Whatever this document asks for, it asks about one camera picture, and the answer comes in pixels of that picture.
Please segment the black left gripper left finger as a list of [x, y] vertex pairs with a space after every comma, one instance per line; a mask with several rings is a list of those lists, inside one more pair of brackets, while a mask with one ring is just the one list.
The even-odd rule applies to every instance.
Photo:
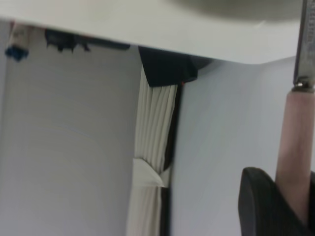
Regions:
[[243, 236], [313, 236], [315, 228], [303, 225], [274, 181], [262, 169], [242, 171], [238, 213]]

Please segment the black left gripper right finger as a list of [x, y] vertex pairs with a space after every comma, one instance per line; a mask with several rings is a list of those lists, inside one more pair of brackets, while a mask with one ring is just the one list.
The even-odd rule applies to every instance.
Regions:
[[309, 208], [308, 208], [308, 227], [315, 227], [315, 173], [311, 172]]

